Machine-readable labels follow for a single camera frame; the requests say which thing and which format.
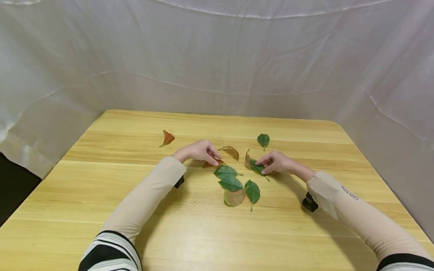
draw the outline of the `person's right hand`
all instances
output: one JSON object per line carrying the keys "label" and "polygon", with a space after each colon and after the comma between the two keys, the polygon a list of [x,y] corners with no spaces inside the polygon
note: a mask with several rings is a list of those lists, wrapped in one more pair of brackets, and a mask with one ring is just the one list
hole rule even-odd
{"label": "person's right hand", "polygon": [[269,174],[273,171],[296,174],[297,168],[302,166],[302,164],[276,150],[270,152],[256,162],[256,165],[261,164],[265,167],[262,174]]}

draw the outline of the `wooden table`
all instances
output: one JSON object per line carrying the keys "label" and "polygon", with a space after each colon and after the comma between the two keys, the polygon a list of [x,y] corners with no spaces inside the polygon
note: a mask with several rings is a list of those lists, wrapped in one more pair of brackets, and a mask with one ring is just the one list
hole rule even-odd
{"label": "wooden table", "polygon": [[[159,148],[162,130],[176,140]],[[158,161],[201,138],[234,146],[224,161],[261,189],[250,212],[233,208],[202,163],[186,162],[186,182],[161,202],[138,236],[145,270],[374,270],[374,254],[322,210],[301,207],[306,186],[289,175],[271,182],[243,165],[264,155],[256,141],[315,170],[325,170],[407,229],[434,255],[434,246],[344,130],[330,121],[245,118],[110,110],[98,118],[45,180],[0,228],[1,270],[76,270],[102,224]]]}

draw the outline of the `beige arm sleeve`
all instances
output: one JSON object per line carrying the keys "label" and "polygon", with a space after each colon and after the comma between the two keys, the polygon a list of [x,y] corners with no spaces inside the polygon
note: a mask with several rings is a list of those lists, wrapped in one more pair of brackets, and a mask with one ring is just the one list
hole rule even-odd
{"label": "beige arm sleeve", "polygon": [[307,190],[319,207],[356,233],[380,261],[396,253],[410,253],[432,260],[403,228],[329,174],[315,173],[307,182]]}
{"label": "beige arm sleeve", "polygon": [[165,157],[118,205],[102,227],[122,233],[133,244],[144,223],[160,201],[185,173],[185,167],[173,157]]}

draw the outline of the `orange leaf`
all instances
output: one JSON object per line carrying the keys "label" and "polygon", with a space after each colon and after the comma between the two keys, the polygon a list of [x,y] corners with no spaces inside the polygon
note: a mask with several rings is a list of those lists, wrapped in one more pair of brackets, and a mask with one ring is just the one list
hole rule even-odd
{"label": "orange leaf", "polygon": [[244,165],[246,166],[246,168],[252,170],[252,166],[250,165],[251,158],[248,155],[249,151],[250,151],[250,149],[248,149],[247,152],[246,152],[246,158],[244,159]]}
{"label": "orange leaf", "polygon": [[171,133],[167,132],[166,130],[163,130],[163,134],[164,134],[164,142],[163,144],[160,145],[159,148],[169,145],[170,143],[172,143],[172,141],[175,140],[175,137]]}
{"label": "orange leaf", "polygon": [[238,153],[238,151],[236,149],[234,149],[234,147],[232,146],[224,146],[223,148],[220,148],[218,150],[224,150],[225,152],[227,152],[228,154],[232,155],[232,157],[234,157],[237,161],[240,160],[240,154]]}
{"label": "orange leaf", "polygon": [[246,198],[245,189],[240,189],[235,192],[225,190],[223,194],[224,202],[226,202],[227,205],[230,205],[232,207],[237,207],[238,205],[240,205],[245,198]]}
{"label": "orange leaf", "polygon": [[[221,165],[226,165],[226,163],[223,162],[223,160],[216,159],[216,161],[218,162],[218,165],[219,165],[219,166],[221,166]],[[214,165],[211,165],[210,163],[205,162],[205,164],[202,166],[202,168],[213,167],[213,166],[214,166]]]}

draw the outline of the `person's left hand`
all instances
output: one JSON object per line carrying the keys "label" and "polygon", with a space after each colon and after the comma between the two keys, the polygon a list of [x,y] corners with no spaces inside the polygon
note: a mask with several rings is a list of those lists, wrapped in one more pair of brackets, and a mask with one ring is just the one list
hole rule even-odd
{"label": "person's left hand", "polygon": [[207,161],[214,166],[218,165],[214,157],[221,159],[221,155],[218,153],[217,149],[206,139],[199,140],[179,149],[176,153],[172,154],[172,157],[181,163],[185,162],[187,159],[195,159]]}

